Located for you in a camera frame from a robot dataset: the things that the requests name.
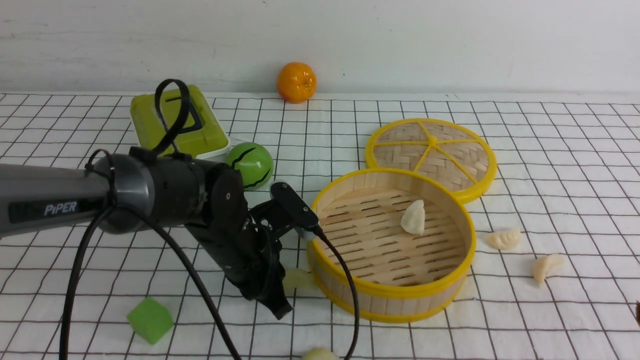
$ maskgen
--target tangerine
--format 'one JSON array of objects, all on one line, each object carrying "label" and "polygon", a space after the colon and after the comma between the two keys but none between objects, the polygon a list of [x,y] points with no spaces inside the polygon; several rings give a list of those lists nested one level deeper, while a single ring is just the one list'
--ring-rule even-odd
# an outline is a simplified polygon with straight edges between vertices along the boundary
[{"label": "tangerine", "polygon": [[311,99],[316,86],[316,74],[305,63],[288,63],[278,74],[278,93],[289,102],[297,104]]}]

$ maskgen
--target dumpling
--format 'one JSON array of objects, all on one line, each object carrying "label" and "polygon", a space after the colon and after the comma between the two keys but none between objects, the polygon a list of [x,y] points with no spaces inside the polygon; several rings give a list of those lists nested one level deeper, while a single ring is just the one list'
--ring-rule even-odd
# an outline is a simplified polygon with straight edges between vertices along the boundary
[{"label": "dumpling", "polygon": [[520,228],[496,231],[484,236],[486,243],[498,250],[513,250],[522,241],[522,234],[520,234]]},{"label": "dumpling", "polygon": [[400,226],[410,234],[424,234],[424,200],[416,200],[404,211]]},{"label": "dumpling", "polygon": [[542,287],[547,276],[558,271],[564,265],[564,256],[553,254],[542,256],[533,263],[533,279]]},{"label": "dumpling", "polygon": [[340,358],[325,348],[317,347],[307,352],[302,360],[340,360]]},{"label": "dumpling", "polygon": [[306,272],[299,268],[287,269],[284,279],[282,280],[282,286],[286,290],[293,290],[297,288],[316,290],[316,282],[314,276],[310,272]]}]

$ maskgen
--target green sphere with black stripes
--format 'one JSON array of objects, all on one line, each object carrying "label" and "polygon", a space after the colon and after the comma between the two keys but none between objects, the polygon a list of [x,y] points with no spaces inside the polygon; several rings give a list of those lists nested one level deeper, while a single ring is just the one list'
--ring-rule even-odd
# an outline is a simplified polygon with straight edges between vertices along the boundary
[{"label": "green sphere with black stripes", "polygon": [[240,171],[245,190],[255,190],[266,184],[273,173],[271,154],[253,142],[243,142],[231,149],[227,164]]}]

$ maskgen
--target table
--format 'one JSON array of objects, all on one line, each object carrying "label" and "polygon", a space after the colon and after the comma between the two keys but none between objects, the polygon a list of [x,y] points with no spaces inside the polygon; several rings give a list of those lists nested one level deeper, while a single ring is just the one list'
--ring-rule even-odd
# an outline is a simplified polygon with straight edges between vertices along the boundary
[{"label": "table", "polygon": [[[137,144],[131,95],[0,94],[0,163],[79,168],[95,149]],[[255,141],[276,160],[275,179],[311,203],[332,179],[364,168],[369,135],[393,120],[462,124],[492,146],[499,173],[467,204],[478,237],[520,226],[525,241],[498,252],[478,241],[472,273],[446,311],[411,325],[363,322],[364,359],[637,359],[640,327],[640,102],[624,95],[318,94],[285,104],[273,94],[207,94],[232,143]],[[250,205],[266,190],[246,194]],[[58,321],[85,225],[0,240],[0,359],[56,359]],[[171,234],[194,261],[245,358],[288,359],[311,347],[342,356],[352,318],[320,293],[291,294],[276,321],[241,298],[184,228]],[[305,247],[282,239],[285,267],[308,268]],[[531,265],[566,254],[542,289]],[[73,359],[227,359],[186,271],[150,232],[97,233],[76,298]],[[126,314],[145,295],[176,326],[150,346]]]}]

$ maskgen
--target yellow plastic frame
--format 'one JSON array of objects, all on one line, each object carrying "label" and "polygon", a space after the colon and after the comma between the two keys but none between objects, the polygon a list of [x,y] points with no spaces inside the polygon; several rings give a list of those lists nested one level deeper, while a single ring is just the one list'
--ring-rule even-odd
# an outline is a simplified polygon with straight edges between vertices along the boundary
[{"label": "yellow plastic frame", "polygon": [[[473,140],[444,140],[444,141],[434,140],[434,138],[431,135],[429,135],[429,131],[427,131],[427,129],[422,125],[422,123],[425,123],[425,122],[428,122],[430,124],[440,124],[440,125],[446,125],[446,126],[452,127],[456,130],[462,131],[463,133],[471,136]],[[410,143],[415,143],[416,145],[427,146],[427,149],[424,151],[424,154],[422,155],[420,161],[416,165],[415,169],[413,169],[413,173],[415,173],[419,177],[423,177],[424,179],[429,179],[429,177],[418,174],[417,170],[420,168],[420,165],[426,158],[426,154],[431,149],[436,149],[440,151],[442,154],[445,154],[445,156],[447,156],[458,168],[460,168],[460,170],[463,173],[465,173],[465,175],[469,177],[469,179],[471,179],[471,181],[474,182],[473,186],[466,188],[464,190],[460,190],[457,192],[449,191],[453,194],[453,196],[456,199],[458,199],[463,204],[466,204],[468,202],[472,202],[473,200],[478,199],[480,196],[482,196],[482,194],[484,194],[487,190],[489,190],[489,187],[491,186],[491,183],[495,179],[495,175],[498,171],[498,164],[495,158],[495,154],[493,153],[493,150],[491,150],[491,147],[489,146],[489,144],[487,144],[486,141],[484,141],[480,136],[478,136],[478,134],[474,133],[473,131],[463,126],[454,124],[449,121],[444,121],[444,120],[431,119],[431,118],[404,119],[404,120],[391,122],[379,128],[371,135],[371,137],[369,138],[369,141],[367,142],[367,146],[365,148],[364,158],[365,158],[365,164],[367,165],[367,168],[381,168],[378,165],[378,161],[376,160],[376,157],[373,153],[373,149],[376,146],[397,145],[397,143],[379,143],[378,139],[383,133],[385,133],[389,129],[396,127],[398,125],[403,125],[403,124],[418,124],[427,135],[427,141],[425,142],[410,142]],[[438,147],[438,144],[440,143],[456,143],[456,142],[475,142],[480,144],[480,146],[483,148],[484,152],[487,155],[489,166],[487,168],[486,174],[480,181],[477,181],[472,176],[470,176],[470,174],[464,169],[464,167],[462,167],[456,160],[454,160],[444,150]]]},{"label": "yellow plastic frame", "polygon": [[[420,176],[415,172],[410,172],[407,170],[401,170],[396,168],[368,168],[365,170],[354,171],[339,177],[338,179],[332,181],[329,185],[327,185],[327,187],[324,188],[318,194],[313,204],[311,205],[311,208],[313,209],[313,211],[317,212],[317,204],[319,200],[322,199],[323,195],[326,192],[328,192],[330,189],[332,189],[336,184],[339,184],[343,180],[348,179],[350,177],[357,176],[360,174],[367,174],[371,172],[388,172],[388,173],[395,173],[395,174],[406,174],[412,177],[416,177],[422,181],[426,181],[429,184],[432,184],[434,187],[441,190],[442,192],[444,192],[446,195],[451,197],[451,199],[455,202],[456,205],[458,205],[458,207],[462,211],[465,217],[465,220],[467,221],[470,227],[471,242],[469,244],[469,251],[467,252],[467,255],[465,256],[465,259],[462,261],[462,263],[449,275],[446,275],[445,277],[437,281],[430,282],[428,284],[416,285],[416,286],[389,286],[389,285],[382,285],[382,284],[374,284],[373,282],[365,281],[357,277],[354,277],[353,282],[355,283],[355,286],[358,292],[366,293],[374,297],[383,297],[386,299],[419,299],[422,297],[436,295],[446,290],[456,282],[458,282],[461,278],[466,277],[471,267],[471,262],[473,261],[474,256],[476,254],[476,230],[473,225],[473,220],[471,219],[469,212],[467,211],[465,206],[462,204],[462,202],[460,202],[460,200],[456,196],[454,196],[454,194],[451,191],[449,191],[444,186],[438,184],[436,181],[426,176]],[[318,287],[320,288],[320,290],[325,294],[325,296],[327,296],[327,298],[329,298],[329,300],[331,300],[334,304],[338,305],[340,308],[347,311],[348,313],[353,314],[354,312],[353,307],[347,305],[345,302],[343,302],[342,300],[334,296],[329,291],[329,289],[327,289],[322,284],[317,274],[313,270],[314,267],[312,266],[312,262],[313,262],[312,256],[315,257],[315,260],[317,261],[317,263],[324,268],[327,274],[329,274],[334,279],[338,280],[343,285],[349,286],[349,283],[347,282],[347,278],[342,267],[339,267],[336,264],[333,264],[329,260],[329,258],[324,254],[324,252],[320,248],[318,241],[319,239],[316,238],[307,244],[307,261],[309,262],[310,268],[312,269],[311,272],[314,276],[314,280],[318,285]],[[450,299],[444,302],[440,307],[431,309],[429,311],[426,311],[425,313],[416,314],[416,315],[394,316],[394,315],[374,314],[374,313],[368,313],[368,312],[362,311],[360,313],[360,316],[368,320],[372,320],[376,322],[385,322],[385,323],[406,323],[406,322],[415,322],[418,320],[423,320],[425,318],[429,318],[430,316],[437,314],[446,306],[448,306],[456,297],[456,295],[458,294],[458,292],[460,291],[463,285],[464,285],[464,281],[460,284],[460,287]]]}]

